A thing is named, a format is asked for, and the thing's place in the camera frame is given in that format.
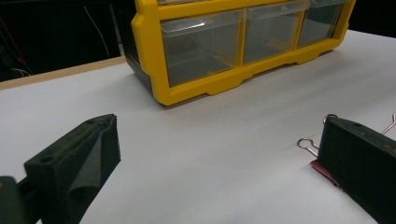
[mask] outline dark background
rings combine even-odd
[[[0,0],[0,81],[120,56],[115,1]],[[357,0],[349,29],[396,37],[395,13],[390,0]]]

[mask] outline yellow plastic frame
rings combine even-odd
[[[173,105],[201,94],[214,95],[238,87],[243,80],[283,64],[306,63],[314,60],[319,54],[341,44],[347,32],[348,20],[356,0],[344,4],[331,39],[298,49],[297,41],[300,34],[297,33],[292,51],[250,64],[243,64],[246,24],[241,22],[238,63],[235,68],[169,87],[161,21],[282,2],[288,1],[208,0],[188,4],[158,5],[157,0],[135,0],[137,13],[132,20],[134,40],[140,67],[150,78],[154,98],[163,105]],[[298,32],[301,30],[303,19],[304,12],[300,16]]]

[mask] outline red object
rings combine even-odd
[[[329,172],[327,172],[326,169],[324,169],[319,163],[318,160],[314,160],[311,161],[311,166],[317,170],[319,173],[321,173],[322,175],[326,176],[335,187],[340,187],[340,185],[337,183],[337,181],[334,180],[334,178],[332,178],[332,175],[330,175]]]

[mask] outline yellow storage drawer cabinet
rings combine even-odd
[[[356,0],[117,0],[127,62],[162,105],[338,47]]]

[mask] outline dark green plastic piece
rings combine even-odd
[[[27,161],[18,188],[12,181],[7,192],[0,188],[1,223],[79,223],[119,162],[116,116],[86,120]],[[3,209],[14,202],[3,222]]]

